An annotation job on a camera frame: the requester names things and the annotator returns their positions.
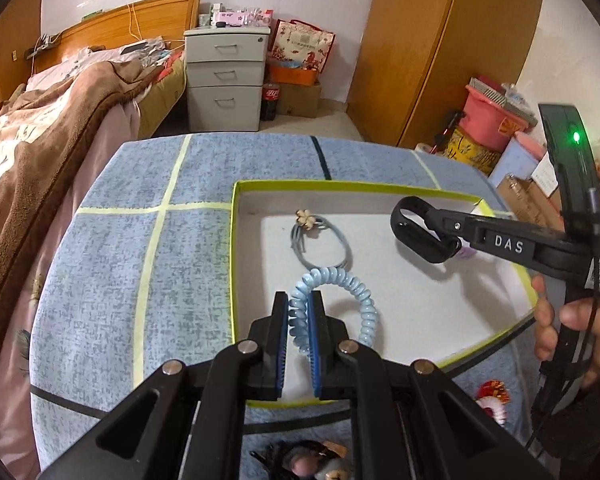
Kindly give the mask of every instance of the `pink lid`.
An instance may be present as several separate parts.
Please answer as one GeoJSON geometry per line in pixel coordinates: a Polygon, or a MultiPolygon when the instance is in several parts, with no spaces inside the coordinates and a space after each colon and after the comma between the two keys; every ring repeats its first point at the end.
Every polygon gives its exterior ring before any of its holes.
{"type": "Polygon", "coordinates": [[[515,133],[516,140],[520,143],[525,150],[527,150],[536,160],[542,160],[546,153],[546,148],[541,144],[538,144],[531,136],[528,136],[523,132],[515,133]]]}

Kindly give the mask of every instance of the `gray drawer cabinet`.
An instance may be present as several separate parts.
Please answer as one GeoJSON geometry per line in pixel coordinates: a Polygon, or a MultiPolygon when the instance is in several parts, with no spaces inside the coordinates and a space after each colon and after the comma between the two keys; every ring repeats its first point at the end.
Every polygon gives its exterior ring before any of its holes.
{"type": "Polygon", "coordinates": [[[192,132],[257,132],[269,27],[187,30],[192,132]]]}

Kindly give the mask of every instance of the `pink plastic bucket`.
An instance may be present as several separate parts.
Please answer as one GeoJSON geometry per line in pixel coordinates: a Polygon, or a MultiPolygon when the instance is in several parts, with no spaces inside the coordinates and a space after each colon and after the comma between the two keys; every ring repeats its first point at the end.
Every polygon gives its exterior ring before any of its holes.
{"type": "Polygon", "coordinates": [[[464,117],[460,126],[481,145],[503,152],[509,139],[529,124],[515,114],[505,110],[472,86],[465,87],[469,97],[464,104],[464,117]]]}

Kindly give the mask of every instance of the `gold flower charm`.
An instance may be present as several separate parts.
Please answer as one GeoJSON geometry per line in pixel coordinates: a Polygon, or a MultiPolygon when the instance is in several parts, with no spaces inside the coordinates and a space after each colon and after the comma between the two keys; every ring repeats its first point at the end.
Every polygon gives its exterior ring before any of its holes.
{"type": "Polygon", "coordinates": [[[311,211],[308,209],[298,209],[296,217],[296,223],[307,231],[315,225],[315,216],[311,216],[311,211]]]}

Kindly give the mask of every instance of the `silver screw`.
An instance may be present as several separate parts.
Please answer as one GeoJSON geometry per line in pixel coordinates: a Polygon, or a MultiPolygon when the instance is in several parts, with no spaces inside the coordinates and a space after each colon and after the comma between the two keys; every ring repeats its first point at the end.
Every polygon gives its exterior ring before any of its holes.
{"type": "Polygon", "coordinates": [[[426,359],[418,359],[414,362],[413,367],[421,375],[429,375],[436,368],[431,361],[426,359]]]}
{"type": "Polygon", "coordinates": [[[338,348],[343,354],[355,354],[360,346],[351,339],[345,339],[344,341],[340,341],[338,348]]]}
{"type": "Polygon", "coordinates": [[[162,365],[162,373],[165,375],[177,375],[182,371],[182,363],[176,359],[171,359],[162,365]]]}
{"type": "Polygon", "coordinates": [[[238,343],[238,352],[241,354],[251,354],[258,349],[258,343],[251,339],[245,339],[238,343]]]}

